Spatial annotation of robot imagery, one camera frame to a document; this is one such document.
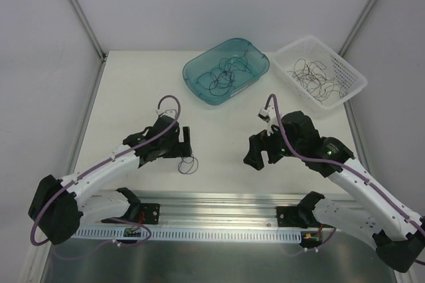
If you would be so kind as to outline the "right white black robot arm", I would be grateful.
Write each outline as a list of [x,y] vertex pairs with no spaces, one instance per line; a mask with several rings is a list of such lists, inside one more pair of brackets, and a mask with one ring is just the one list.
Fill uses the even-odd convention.
[[359,213],[311,191],[290,209],[289,224],[305,229],[317,224],[340,229],[369,245],[393,270],[407,272],[424,250],[424,217],[389,193],[344,143],[321,137],[303,112],[277,117],[274,107],[269,106],[258,116],[268,126],[249,137],[245,164],[263,169],[263,152],[270,164],[283,157],[297,157],[310,170],[344,189],[363,208]]

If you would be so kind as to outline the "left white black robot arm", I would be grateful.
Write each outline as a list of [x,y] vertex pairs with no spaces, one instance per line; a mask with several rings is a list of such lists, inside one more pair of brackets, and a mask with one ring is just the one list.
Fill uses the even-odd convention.
[[59,179],[44,177],[29,207],[29,216],[53,245],[70,239],[82,225],[139,223],[147,219],[147,212],[134,192],[127,187],[106,192],[102,188],[156,159],[192,154],[190,128],[162,114],[152,126],[125,138],[88,171]]

